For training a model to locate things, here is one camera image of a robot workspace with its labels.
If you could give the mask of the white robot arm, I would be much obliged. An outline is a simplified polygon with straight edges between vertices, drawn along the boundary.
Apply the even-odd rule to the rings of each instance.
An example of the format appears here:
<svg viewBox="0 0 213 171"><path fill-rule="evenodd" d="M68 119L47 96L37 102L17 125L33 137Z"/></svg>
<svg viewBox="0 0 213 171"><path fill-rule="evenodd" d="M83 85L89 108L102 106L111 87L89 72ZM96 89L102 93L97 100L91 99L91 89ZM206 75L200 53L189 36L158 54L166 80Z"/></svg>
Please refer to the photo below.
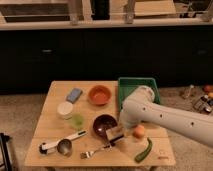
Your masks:
<svg viewBox="0 0 213 171"><path fill-rule="evenodd" d="M120 122L129 129L141 121L157 124L213 148L213 117L156 104L155 93L139 86L122 102Z"/></svg>

